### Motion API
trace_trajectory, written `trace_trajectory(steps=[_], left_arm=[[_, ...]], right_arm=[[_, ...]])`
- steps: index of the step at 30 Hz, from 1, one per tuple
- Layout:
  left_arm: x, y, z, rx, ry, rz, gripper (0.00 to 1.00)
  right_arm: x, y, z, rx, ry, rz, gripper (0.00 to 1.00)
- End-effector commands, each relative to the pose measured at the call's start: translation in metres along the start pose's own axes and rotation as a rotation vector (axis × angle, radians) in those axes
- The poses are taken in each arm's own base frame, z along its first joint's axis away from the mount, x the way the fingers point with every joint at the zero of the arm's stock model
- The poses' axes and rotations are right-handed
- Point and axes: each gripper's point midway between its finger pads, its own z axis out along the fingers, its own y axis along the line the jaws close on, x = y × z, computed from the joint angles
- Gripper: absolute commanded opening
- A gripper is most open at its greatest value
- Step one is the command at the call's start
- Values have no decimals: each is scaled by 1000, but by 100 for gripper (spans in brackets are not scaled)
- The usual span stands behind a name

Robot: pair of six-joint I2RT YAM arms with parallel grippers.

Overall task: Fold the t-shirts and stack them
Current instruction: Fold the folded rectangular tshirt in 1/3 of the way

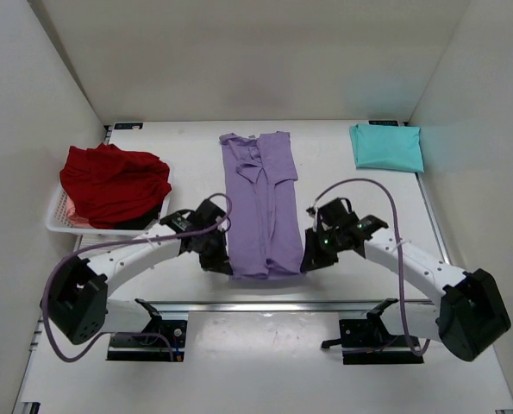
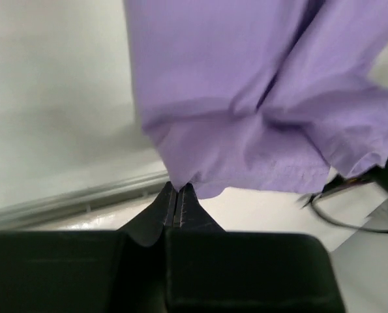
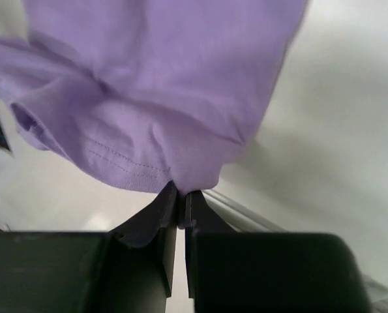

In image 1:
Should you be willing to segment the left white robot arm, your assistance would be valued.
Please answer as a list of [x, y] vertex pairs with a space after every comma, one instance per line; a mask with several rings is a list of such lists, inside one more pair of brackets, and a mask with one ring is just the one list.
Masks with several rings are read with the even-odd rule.
[[231, 209], [206, 198], [195, 209], [176, 211], [128, 241], [79, 250], [51, 273], [41, 300], [43, 322], [73, 345], [101, 333], [131, 332], [142, 343], [160, 335], [156, 311], [143, 299], [121, 300], [113, 293], [151, 267], [182, 254], [199, 257], [203, 270], [230, 274], [225, 224]]

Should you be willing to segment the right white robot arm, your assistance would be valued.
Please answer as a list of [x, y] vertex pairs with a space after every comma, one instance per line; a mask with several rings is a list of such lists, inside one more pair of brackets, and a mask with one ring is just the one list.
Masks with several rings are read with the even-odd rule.
[[473, 361], [511, 327], [508, 311], [493, 276], [435, 259], [410, 241], [397, 240], [383, 220], [358, 217], [346, 198], [307, 209], [313, 224], [305, 231], [301, 270], [331, 267], [339, 254], [353, 251], [410, 284], [425, 295], [427, 304], [409, 304], [404, 294], [387, 298], [352, 327], [340, 342], [348, 351], [377, 351], [409, 339], [435, 341], [463, 361]]

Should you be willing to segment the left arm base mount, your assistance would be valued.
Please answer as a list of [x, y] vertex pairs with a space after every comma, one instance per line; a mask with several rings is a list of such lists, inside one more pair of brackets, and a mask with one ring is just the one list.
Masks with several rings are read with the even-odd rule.
[[113, 302], [103, 325], [110, 334], [106, 360], [182, 362], [187, 328], [185, 311], [159, 310], [142, 299]]

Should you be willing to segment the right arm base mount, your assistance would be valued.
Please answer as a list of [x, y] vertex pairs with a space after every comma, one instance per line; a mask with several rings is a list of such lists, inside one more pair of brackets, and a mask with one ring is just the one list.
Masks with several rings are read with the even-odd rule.
[[339, 346], [344, 365], [423, 364], [423, 357], [411, 352], [404, 334], [390, 334], [379, 321], [384, 311], [397, 303], [397, 299], [387, 298], [363, 317], [341, 317], [340, 337], [323, 341], [320, 349], [329, 351]]

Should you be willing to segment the purple t shirt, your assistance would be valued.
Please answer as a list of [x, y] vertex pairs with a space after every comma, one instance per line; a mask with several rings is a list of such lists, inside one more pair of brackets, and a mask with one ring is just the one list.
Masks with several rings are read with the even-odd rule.
[[287, 279], [300, 274], [296, 165], [288, 132], [219, 138], [231, 199], [228, 255], [236, 279]]

